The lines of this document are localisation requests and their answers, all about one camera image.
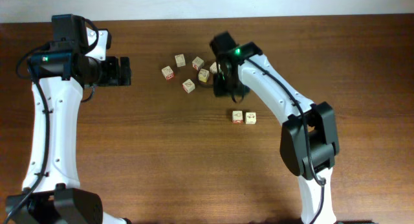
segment black end effector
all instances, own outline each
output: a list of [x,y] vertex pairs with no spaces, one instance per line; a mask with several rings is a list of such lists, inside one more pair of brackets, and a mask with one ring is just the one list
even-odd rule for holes
[[[89,45],[86,25],[96,34],[96,41]],[[98,43],[99,29],[81,16],[72,14],[52,16],[54,41],[45,45],[41,52],[33,54],[28,64],[37,78],[61,76],[63,80],[74,78],[85,87],[131,85],[129,58],[107,56],[105,61],[86,56]],[[112,36],[108,31],[106,49],[111,47]]]
[[[309,133],[310,153],[315,172],[335,165],[335,155],[339,153],[338,133],[332,107],[323,102],[312,105],[305,113],[308,125],[314,127]],[[305,134],[300,117],[294,115],[282,125],[280,154],[287,168],[296,176],[313,179],[309,167]]]
[[210,47],[216,57],[218,73],[213,77],[215,96],[239,95],[244,96],[250,89],[240,82],[238,66],[246,59],[262,51],[253,42],[239,46],[228,32],[223,32],[210,42]]
[[[21,201],[23,195],[9,196],[6,211]],[[27,205],[13,216],[16,223],[58,224],[102,223],[104,218],[102,202],[98,195],[80,189],[65,189],[64,184],[56,185],[55,191],[37,192],[30,196]]]

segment brown table surface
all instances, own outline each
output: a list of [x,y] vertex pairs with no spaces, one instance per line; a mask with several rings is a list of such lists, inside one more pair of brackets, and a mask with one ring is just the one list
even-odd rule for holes
[[[99,87],[82,104],[77,167],[82,189],[133,223],[248,223],[299,218],[298,182],[279,155],[281,128],[256,94],[241,104],[183,81],[196,56],[229,30],[254,41],[277,71],[336,111],[341,152],[332,175],[339,220],[414,220],[414,15],[105,21],[108,55],[129,56],[131,87]],[[50,23],[0,25],[0,218],[18,194],[31,149],[34,105],[16,61],[52,39]],[[174,55],[187,66],[177,69]],[[165,81],[161,68],[176,72]],[[257,113],[234,125],[231,110]]]

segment small cube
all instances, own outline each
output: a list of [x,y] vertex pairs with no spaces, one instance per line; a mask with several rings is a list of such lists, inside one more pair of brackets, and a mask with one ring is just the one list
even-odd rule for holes
[[201,69],[203,66],[204,66],[204,61],[203,61],[201,58],[196,57],[196,58],[193,60],[193,68],[194,68],[194,69],[199,70],[199,69]]
[[212,64],[212,66],[210,66],[210,72],[212,72],[212,74],[216,74],[217,73],[217,64],[216,64],[216,62],[214,62]]
[[256,113],[246,113],[246,124],[256,123]]
[[161,72],[167,80],[170,80],[174,77],[174,71],[171,69],[170,66],[161,69]]
[[210,73],[206,69],[200,69],[199,80],[202,82],[207,82]]
[[183,54],[175,56],[175,62],[177,62],[177,67],[186,66],[186,59]]
[[190,92],[192,92],[192,91],[195,89],[195,85],[194,85],[193,81],[191,81],[191,80],[189,79],[189,80],[186,80],[186,81],[182,84],[182,88],[184,88],[184,90],[185,90],[187,93],[190,93]]
[[243,123],[243,112],[233,111],[233,124]]

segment white cube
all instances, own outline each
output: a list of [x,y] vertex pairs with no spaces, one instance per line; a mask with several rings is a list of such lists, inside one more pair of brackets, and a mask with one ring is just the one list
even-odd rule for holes
[[256,123],[256,113],[246,113],[246,124]]
[[210,73],[206,69],[200,69],[199,80],[202,82],[207,82]]
[[243,123],[243,112],[242,111],[233,111],[233,123],[240,124]]
[[175,56],[175,62],[177,62],[177,67],[186,66],[186,59],[183,54]]
[[195,85],[193,83],[193,81],[186,80],[183,84],[182,84],[182,88],[184,88],[185,91],[187,91],[187,93],[192,92],[195,89]]
[[212,64],[212,66],[210,66],[210,72],[212,72],[212,74],[217,73],[217,64],[215,62]]
[[170,66],[161,69],[161,72],[167,80],[170,80],[174,77],[174,71],[171,69]]
[[194,69],[199,70],[199,69],[201,69],[203,66],[204,66],[204,61],[203,61],[201,58],[196,57],[196,58],[193,60],[193,68],[194,68]]

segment white background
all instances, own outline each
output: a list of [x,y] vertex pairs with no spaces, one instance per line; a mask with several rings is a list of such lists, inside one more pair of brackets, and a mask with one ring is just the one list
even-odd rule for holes
[[0,0],[0,22],[50,21],[54,14],[91,20],[394,14],[414,0]]

